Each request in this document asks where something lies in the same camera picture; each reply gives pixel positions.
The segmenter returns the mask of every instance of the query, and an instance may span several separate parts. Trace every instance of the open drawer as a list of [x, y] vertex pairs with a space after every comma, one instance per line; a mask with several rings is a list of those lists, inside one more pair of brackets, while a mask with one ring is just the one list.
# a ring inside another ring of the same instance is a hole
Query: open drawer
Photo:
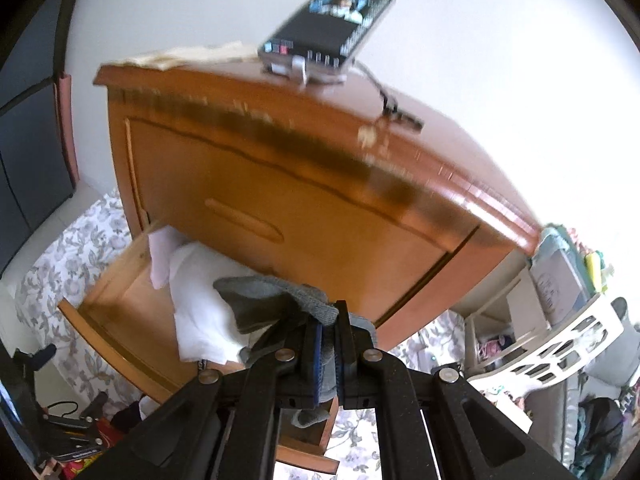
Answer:
[[[175, 335], [174, 305], [168, 287], [151, 285], [148, 233], [139, 235], [103, 273], [76, 310], [67, 300], [58, 307], [76, 331], [134, 386], [157, 402], [165, 402], [197, 374], [196, 363], [181, 362]], [[238, 363], [209, 364], [228, 374]], [[327, 406], [331, 417], [300, 430], [282, 425], [276, 459], [335, 474], [338, 462], [324, 457], [337, 414], [337, 401]]]

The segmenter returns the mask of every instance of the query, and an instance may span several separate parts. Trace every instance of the white laundry basket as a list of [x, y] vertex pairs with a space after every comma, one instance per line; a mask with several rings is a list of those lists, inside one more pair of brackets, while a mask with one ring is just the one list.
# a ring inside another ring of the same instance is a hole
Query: white laundry basket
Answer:
[[[467, 380], [481, 392], [507, 390], [521, 397], [564, 381], [588, 362], [603, 352], [622, 334], [622, 323], [609, 300], [597, 294], [578, 312], [567, 318], [545, 336], [537, 336], [537, 348], [508, 361], [495, 370], [475, 374]], [[476, 345], [475, 334], [467, 333], [467, 345]], [[510, 354], [530, 343], [530, 337], [521, 337], [513, 345], [492, 359], [481, 363], [487, 368], [499, 359], [508, 359]]]

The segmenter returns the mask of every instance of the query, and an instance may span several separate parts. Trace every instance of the white cloth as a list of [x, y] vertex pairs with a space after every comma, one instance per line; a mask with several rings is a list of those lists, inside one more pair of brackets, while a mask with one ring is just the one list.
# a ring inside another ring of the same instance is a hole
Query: white cloth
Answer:
[[171, 256], [190, 240], [175, 227], [166, 225], [149, 233], [151, 254], [151, 285], [158, 290], [169, 283]]
[[231, 307], [213, 288], [219, 278], [250, 276], [254, 271], [199, 242], [175, 251], [169, 289], [181, 361], [240, 362], [249, 335], [238, 332]]
[[145, 420], [155, 410], [160, 407], [160, 404], [155, 402], [151, 397], [144, 396], [138, 403], [138, 409], [140, 410], [140, 420]]

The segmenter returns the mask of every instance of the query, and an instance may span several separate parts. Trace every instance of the metal screw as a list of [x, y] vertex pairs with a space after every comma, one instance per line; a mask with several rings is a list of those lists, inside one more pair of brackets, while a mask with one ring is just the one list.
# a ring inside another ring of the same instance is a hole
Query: metal screw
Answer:
[[438, 372], [438, 377], [445, 383], [453, 384], [460, 378], [460, 374], [453, 368], [443, 368]]
[[382, 361], [382, 352], [377, 348], [369, 348], [362, 353], [362, 357], [364, 357], [365, 361], [377, 363], [378, 361]]
[[218, 382], [220, 372], [217, 370], [203, 370], [198, 374], [200, 384], [213, 384]]
[[276, 350], [276, 359], [283, 363], [288, 363], [293, 360], [295, 356], [296, 353], [291, 348], [281, 348], [280, 350]]

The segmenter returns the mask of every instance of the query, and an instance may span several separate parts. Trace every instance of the floor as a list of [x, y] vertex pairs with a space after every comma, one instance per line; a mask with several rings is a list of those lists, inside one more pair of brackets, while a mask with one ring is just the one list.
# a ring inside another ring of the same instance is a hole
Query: floor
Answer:
[[[23, 352], [38, 350], [38, 342], [31, 330], [18, 321], [14, 301], [17, 287], [46, 248], [100, 197], [95, 189], [80, 182], [74, 195], [31, 235], [0, 278], [0, 339], [9, 354], [13, 354], [16, 348]], [[75, 400], [81, 409], [84, 407], [84, 401], [76, 396], [51, 363], [36, 374], [36, 398], [43, 406], [57, 400]]]

